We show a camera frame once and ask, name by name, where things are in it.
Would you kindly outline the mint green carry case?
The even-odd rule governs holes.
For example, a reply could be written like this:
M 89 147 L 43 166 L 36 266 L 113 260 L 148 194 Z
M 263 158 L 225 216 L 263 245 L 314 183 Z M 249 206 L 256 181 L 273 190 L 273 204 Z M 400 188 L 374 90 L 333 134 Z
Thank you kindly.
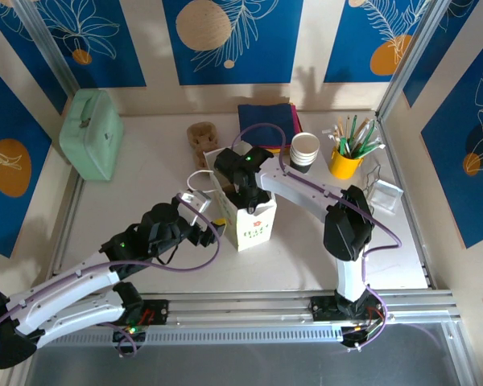
M 82 179 L 109 181 L 122 144 L 124 125 L 109 94 L 80 89 L 72 99 L 59 143 Z

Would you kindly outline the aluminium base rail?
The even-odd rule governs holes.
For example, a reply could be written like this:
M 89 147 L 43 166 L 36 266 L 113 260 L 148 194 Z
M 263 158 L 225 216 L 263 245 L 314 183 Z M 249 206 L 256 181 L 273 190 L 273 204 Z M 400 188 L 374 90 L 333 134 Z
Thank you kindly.
M 284 326 L 313 324 L 311 298 L 332 294 L 331 290 L 145 293 L 142 298 L 169 301 L 168 326 Z M 382 290 L 379 296 L 391 323 L 461 320 L 449 290 Z

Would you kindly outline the white paper bag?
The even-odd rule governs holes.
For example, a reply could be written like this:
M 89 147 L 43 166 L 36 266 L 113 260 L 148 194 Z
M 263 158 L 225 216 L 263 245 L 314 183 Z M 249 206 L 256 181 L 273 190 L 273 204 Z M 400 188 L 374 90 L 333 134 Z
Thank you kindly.
M 212 197 L 219 208 L 221 216 L 226 218 L 226 234 L 235 249 L 240 252 L 270 239 L 277 203 L 275 195 L 264 191 L 269 195 L 267 203 L 257 206 L 254 213 L 248 213 L 246 209 L 238 209 L 232 204 L 222 191 L 222 187 L 229 185 L 229 181 L 213 168 L 217 155 L 223 150 L 217 149 L 205 153 L 207 168 L 193 172 L 187 178 L 187 186 L 191 191 L 203 191 Z M 195 187 L 192 179 L 199 173 L 205 173 L 210 184 L 207 187 Z

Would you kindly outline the navy blue napkin stack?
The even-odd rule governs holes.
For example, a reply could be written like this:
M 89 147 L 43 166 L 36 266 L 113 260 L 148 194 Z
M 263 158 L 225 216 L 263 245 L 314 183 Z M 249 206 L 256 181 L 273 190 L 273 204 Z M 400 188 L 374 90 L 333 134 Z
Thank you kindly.
M 280 147 L 282 143 L 281 134 L 278 130 L 268 126 L 268 124 L 279 126 L 286 137 L 285 146 L 291 145 L 291 140 L 295 136 L 294 125 L 289 103 L 277 105 L 239 105 L 237 107 L 238 121 L 240 130 L 261 123 L 264 126 L 244 133 L 241 140 L 252 146 L 271 146 Z

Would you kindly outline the yellow plastic bucket holder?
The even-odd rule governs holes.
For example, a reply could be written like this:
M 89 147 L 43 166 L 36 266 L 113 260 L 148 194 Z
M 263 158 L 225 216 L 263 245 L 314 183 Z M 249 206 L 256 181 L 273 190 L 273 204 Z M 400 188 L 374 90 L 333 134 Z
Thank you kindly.
M 338 148 L 334 147 L 328 162 L 328 169 L 337 179 L 346 180 L 353 177 L 362 163 L 363 158 L 352 158 L 350 155 L 341 154 Z

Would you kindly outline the black controller board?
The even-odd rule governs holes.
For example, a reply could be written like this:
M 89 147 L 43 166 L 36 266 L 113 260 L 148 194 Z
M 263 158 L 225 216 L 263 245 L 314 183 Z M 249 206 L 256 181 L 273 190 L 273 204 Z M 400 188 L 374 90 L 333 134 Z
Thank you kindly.
M 114 330 L 113 342 L 118 343 L 129 335 L 136 343 L 142 343 L 146 340 L 147 332 L 140 326 L 125 327 Z
M 373 336 L 375 330 L 376 327 L 368 326 L 342 327 L 341 344 L 349 348 L 355 347 L 356 345 L 361 346 Z

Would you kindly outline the thin green stirrer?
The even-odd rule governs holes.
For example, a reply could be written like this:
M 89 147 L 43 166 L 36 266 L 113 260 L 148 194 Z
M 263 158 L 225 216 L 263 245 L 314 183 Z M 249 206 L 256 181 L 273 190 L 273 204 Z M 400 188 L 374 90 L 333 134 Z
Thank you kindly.
M 351 145 L 352 145 L 356 123 L 357 123 L 356 115 L 353 116 L 353 119 L 351 121 L 347 122 L 347 136 L 346 136 L 346 145 L 345 145 L 347 154 L 351 153 Z

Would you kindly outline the grey metal sheet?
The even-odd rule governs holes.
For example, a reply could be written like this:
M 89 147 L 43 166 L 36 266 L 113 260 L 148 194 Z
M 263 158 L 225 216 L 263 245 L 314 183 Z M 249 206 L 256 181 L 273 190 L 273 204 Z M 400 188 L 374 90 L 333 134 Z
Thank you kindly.
M 424 347 L 335 352 L 328 343 L 45 348 L 25 386 L 460 386 L 450 359 Z

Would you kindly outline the clear plastic tray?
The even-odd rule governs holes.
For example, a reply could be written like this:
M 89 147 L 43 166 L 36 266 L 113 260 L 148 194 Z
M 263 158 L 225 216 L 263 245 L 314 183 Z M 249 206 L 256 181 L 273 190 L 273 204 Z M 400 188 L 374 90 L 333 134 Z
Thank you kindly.
M 369 201 L 373 207 L 378 207 L 390 214 L 395 214 L 401 202 L 403 190 L 392 183 L 377 179 L 369 192 Z

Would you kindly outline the white black paper cup stack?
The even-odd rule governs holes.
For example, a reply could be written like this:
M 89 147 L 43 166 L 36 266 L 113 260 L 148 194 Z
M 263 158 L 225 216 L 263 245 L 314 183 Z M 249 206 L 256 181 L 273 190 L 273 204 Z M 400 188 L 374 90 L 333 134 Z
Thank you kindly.
M 290 165 L 301 173 L 307 173 L 320 150 L 320 140 L 312 133 L 298 133 L 291 140 Z

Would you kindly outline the aluminium frame post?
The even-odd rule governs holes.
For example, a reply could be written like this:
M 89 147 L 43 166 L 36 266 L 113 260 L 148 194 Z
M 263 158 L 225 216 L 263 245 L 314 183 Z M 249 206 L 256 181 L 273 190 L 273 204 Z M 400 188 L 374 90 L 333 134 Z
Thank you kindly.
M 28 34 L 69 98 L 80 89 L 62 52 L 31 0 L 10 0 Z
M 375 116 L 380 125 L 384 125 L 384 120 L 390 114 L 396 100 L 403 91 L 404 85 L 409 80 L 420 57 L 430 43 L 431 37 L 448 9 L 450 2 L 451 0 L 430 0 L 428 2 L 426 12 L 419 21 L 419 25 L 411 38 L 404 57 L 398 64 L 383 98 L 376 108 Z

